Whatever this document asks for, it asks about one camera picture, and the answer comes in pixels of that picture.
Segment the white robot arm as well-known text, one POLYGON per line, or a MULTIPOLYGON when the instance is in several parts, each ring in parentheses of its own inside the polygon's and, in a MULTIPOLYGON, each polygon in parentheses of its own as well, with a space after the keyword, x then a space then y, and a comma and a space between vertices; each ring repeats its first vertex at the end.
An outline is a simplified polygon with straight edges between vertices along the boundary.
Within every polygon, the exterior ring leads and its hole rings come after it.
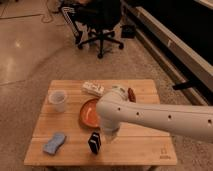
POLYGON ((106 135, 116 134, 124 122, 213 143, 213 106, 136 103, 126 88, 113 86, 98 100, 96 111, 106 135))

